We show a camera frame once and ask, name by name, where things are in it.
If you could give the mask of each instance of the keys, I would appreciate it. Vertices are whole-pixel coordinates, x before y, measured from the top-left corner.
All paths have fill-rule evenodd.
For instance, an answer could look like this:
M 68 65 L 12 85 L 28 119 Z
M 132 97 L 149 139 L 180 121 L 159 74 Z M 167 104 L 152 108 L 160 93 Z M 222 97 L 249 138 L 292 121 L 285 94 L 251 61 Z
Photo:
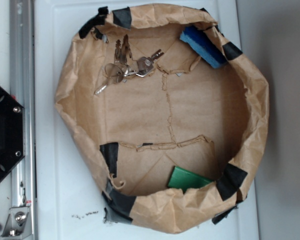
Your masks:
M 124 79 L 124 73 L 117 65 L 113 63 L 109 63 L 104 67 L 105 73 L 107 75 L 106 81 L 98 87 L 98 89 L 94 92 L 95 95 L 99 95 L 103 90 L 106 89 L 111 84 L 118 84 Z
M 138 73 L 136 73 L 139 77 L 145 77 L 154 69 L 154 63 L 158 60 L 164 53 L 159 49 L 156 51 L 151 57 L 141 57 L 138 61 Z
M 132 53 L 129 44 L 129 37 L 126 34 L 123 38 L 123 43 L 118 39 L 115 44 L 114 64 L 109 63 L 104 67 L 107 79 L 98 87 L 94 92 L 95 95 L 99 95 L 110 84 L 118 84 L 120 82 L 126 82 L 130 76 L 137 75 L 139 77 L 145 77 L 154 69 L 154 63 L 164 53 L 161 49 L 156 51 L 151 57 L 141 57 L 138 61 L 132 60 Z M 128 65 L 128 56 L 130 57 L 130 65 Z

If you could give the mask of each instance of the black panel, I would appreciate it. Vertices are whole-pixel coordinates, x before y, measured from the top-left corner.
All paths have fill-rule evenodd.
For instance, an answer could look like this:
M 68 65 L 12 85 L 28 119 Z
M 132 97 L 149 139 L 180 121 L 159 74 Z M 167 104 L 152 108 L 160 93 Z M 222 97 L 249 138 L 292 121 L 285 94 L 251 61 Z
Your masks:
M 113 12 L 113 23 L 115 25 L 118 25 L 125 29 L 131 28 L 132 17 L 131 17 L 131 11 L 129 7 L 114 10 L 112 12 Z
M 100 152 L 108 165 L 109 172 L 113 174 L 114 178 L 117 177 L 118 150 L 119 144 L 117 142 L 100 145 Z
M 97 25 L 105 25 L 106 17 L 109 13 L 108 7 L 100 7 L 98 9 L 98 14 L 91 18 L 89 21 L 87 21 L 79 30 L 79 36 L 81 39 L 84 39 L 90 30 Z
M 243 52 L 232 42 L 228 42 L 227 44 L 223 45 L 222 48 L 224 51 L 224 55 L 228 61 L 236 59 L 241 54 L 243 54 Z
M 23 111 L 0 87 L 0 182 L 24 157 Z
M 216 188 L 223 201 L 238 191 L 247 175 L 246 171 L 230 163 L 226 165 L 222 177 L 216 181 Z

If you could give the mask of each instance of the gray wall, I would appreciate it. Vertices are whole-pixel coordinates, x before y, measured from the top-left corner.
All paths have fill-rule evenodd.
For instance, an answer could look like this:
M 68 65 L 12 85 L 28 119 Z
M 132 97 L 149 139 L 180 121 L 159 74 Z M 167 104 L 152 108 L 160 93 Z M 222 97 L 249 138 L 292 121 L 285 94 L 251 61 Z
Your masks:
M 256 176 L 261 240 L 300 240 L 300 0 L 237 0 L 241 46 L 270 86 Z

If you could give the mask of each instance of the black plastic part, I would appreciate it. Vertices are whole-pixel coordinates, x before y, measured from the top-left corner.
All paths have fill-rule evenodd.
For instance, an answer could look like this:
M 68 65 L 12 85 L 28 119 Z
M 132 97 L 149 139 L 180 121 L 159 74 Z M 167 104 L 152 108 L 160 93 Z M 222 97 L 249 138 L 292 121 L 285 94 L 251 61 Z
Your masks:
M 109 214 L 106 215 L 105 218 L 116 223 L 130 224 L 133 220 L 129 215 L 137 197 L 127 196 L 118 192 L 112 187 L 110 181 L 108 181 L 106 185 L 106 192 L 111 199 L 109 199 L 104 192 L 102 193 L 102 196 L 108 204 L 107 210 Z
M 106 17 L 109 14 L 109 10 L 107 6 L 100 7 L 98 9 L 98 14 L 87 21 L 79 30 L 79 36 L 81 39 L 84 39 L 90 30 L 97 25 L 105 25 Z
M 243 52 L 239 48 L 237 48 L 237 46 L 234 45 L 231 41 L 223 45 L 222 48 L 224 51 L 224 55 L 228 61 L 234 60 L 243 54 Z
M 117 177 L 118 150 L 119 144 L 117 142 L 100 145 L 100 152 L 108 165 L 109 172 L 113 174 L 114 178 Z
M 233 209 L 237 209 L 237 208 L 238 208 L 237 205 L 235 205 L 234 207 L 230 208 L 229 210 L 224 211 L 220 214 L 217 214 L 214 218 L 212 218 L 212 223 L 214 225 L 217 225 L 218 223 L 221 222 L 221 220 L 228 217 L 229 213 L 231 213 Z
M 24 157 L 23 111 L 0 87 L 0 182 Z
M 131 28 L 131 11 L 130 8 L 123 8 L 112 11 L 113 13 L 113 23 L 125 29 Z
M 230 163 L 226 165 L 222 177 L 216 181 L 216 188 L 223 201 L 238 191 L 247 175 L 246 171 Z

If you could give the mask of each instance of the metal bracket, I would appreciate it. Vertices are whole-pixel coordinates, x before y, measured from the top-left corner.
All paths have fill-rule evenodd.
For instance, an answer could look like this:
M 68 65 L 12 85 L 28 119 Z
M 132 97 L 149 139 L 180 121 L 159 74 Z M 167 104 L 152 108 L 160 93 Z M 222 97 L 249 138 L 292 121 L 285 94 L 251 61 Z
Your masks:
M 32 234 L 31 218 L 31 211 L 28 206 L 10 208 L 0 239 L 22 240 L 30 236 Z

